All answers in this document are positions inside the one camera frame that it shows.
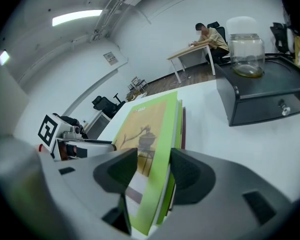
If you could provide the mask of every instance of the black office chair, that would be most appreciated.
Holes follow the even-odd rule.
[[[289,52],[286,24],[274,22],[273,26],[271,26],[270,29],[274,35],[275,47],[277,48],[279,53],[285,54]]]
[[[92,101],[93,108],[95,110],[102,111],[109,118],[113,118],[125,103],[125,101],[122,101],[119,103],[119,105],[117,105],[108,100],[106,97],[101,96],[96,97],[94,101]]]
[[[213,23],[210,23],[206,26],[208,29],[209,28],[214,28],[216,31],[218,31],[218,33],[222,36],[223,40],[227,43],[227,40],[226,40],[226,30],[223,26],[220,26],[220,24],[215,21]],[[230,61],[230,57],[219,57],[220,61],[222,63],[227,63]]]

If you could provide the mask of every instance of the ceiling light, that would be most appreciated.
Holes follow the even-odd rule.
[[[54,17],[52,19],[52,26],[56,26],[64,22],[68,22],[80,18],[99,16],[101,13],[102,10],[83,10],[83,11],[68,13],[65,15]]]
[[[7,53],[6,50],[3,51],[0,55],[0,65],[2,66],[3,64],[6,63],[6,61],[10,58],[9,54]]]

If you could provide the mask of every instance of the desk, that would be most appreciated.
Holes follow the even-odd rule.
[[[142,99],[143,97],[146,97],[147,96],[147,93],[141,93],[139,94],[138,96],[134,97],[134,99],[132,99],[131,101],[135,101],[135,100],[139,100],[139,99]]]
[[[172,59],[174,58],[178,58],[178,60],[180,61],[179,57],[183,56],[183,55],[186,55],[186,54],[189,54],[189,53],[192,53],[194,51],[197,51],[197,50],[200,50],[200,49],[203,49],[203,48],[206,48],[208,54],[209,54],[209,58],[210,58],[210,64],[211,64],[211,68],[212,68],[212,74],[215,76],[216,73],[215,73],[215,66],[214,66],[214,62],[212,60],[212,56],[211,56],[211,52],[210,52],[210,48],[209,48],[209,43],[205,43],[205,44],[201,44],[201,45],[197,45],[197,46],[194,46],[194,47],[187,47],[187,48],[184,48],[182,50],[179,50],[177,51],[174,55],[172,55],[171,57],[167,58],[167,60],[170,61],[170,63],[172,64],[172,68],[174,70],[174,73],[175,73],[175,76],[176,78],[178,79],[178,82],[181,83],[181,80],[180,80],[180,77],[179,77],[179,74],[176,70],[176,67],[172,61]],[[180,64],[182,65],[182,68],[183,68],[183,71],[185,71],[185,68],[182,64],[182,62],[180,61]]]
[[[96,113],[94,114],[94,116],[89,120],[89,122],[86,122],[85,125],[84,125],[84,127],[83,127],[85,133],[89,132],[89,130],[91,129],[91,127],[96,123],[96,121],[100,117],[104,117],[108,121],[111,121],[111,119],[108,116],[106,116],[101,110],[96,110]]]
[[[98,139],[113,141],[133,106],[175,91],[186,110],[186,150],[242,164],[291,201],[300,198],[300,114],[229,127],[215,80],[126,103]]]

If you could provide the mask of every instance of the man writing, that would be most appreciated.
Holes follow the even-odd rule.
[[[198,41],[194,41],[194,46],[203,45],[209,43],[212,60],[214,63],[222,64],[220,57],[223,57],[229,53],[228,45],[223,37],[215,28],[206,28],[202,23],[195,25],[195,30],[201,31],[201,36]],[[206,60],[210,63],[209,55],[205,56]]]

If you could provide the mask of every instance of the green book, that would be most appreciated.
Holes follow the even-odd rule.
[[[134,106],[112,142],[118,150],[138,148],[137,171],[125,197],[130,223],[144,235],[167,211],[166,193],[174,185],[170,151],[180,139],[179,107],[177,92]]]
[[[175,141],[174,147],[181,148],[181,136],[182,136],[182,101],[178,101],[178,114],[177,114],[177,125],[176,125],[176,132],[175,132]],[[157,225],[161,225],[164,222],[164,218],[168,212],[170,201],[173,195],[175,186],[175,178],[173,174],[169,173],[167,187],[164,193],[163,203],[160,209],[160,213],[158,219],[156,221]]]

